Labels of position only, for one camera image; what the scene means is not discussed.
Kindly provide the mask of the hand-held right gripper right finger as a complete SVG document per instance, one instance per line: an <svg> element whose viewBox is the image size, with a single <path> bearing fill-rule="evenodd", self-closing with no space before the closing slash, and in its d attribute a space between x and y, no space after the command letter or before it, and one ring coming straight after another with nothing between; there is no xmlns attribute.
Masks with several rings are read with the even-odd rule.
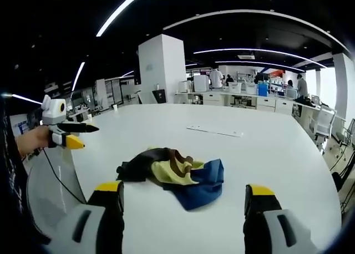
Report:
<svg viewBox="0 0 355 254"><path fill-rule="evenodd" d="M319 253L310 229L265 186L246 185L243 233L245 253Z"/></svg>

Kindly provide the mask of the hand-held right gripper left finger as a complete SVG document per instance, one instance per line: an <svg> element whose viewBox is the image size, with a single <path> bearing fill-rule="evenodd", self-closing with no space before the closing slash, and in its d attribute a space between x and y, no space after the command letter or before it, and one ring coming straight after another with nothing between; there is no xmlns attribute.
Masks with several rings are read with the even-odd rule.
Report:
<svg viewBox="0 0 355 254"><path fill-rule="evenodd" d="M57 227L50 253L122 253L124 184L96 187L86 204L76 206Z"/></svg>

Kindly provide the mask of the person's left hand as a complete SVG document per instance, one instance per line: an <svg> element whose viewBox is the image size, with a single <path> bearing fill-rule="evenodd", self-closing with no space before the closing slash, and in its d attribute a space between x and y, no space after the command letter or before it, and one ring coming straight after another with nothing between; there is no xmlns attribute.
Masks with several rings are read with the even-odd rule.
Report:
<svg viewBox="0 0 355 254"><path fill-rule="evenodd" d="M46 148L49 145L49 127L41 125L16 138L16 144L21 158L31 154L35 149Z"/></svg>

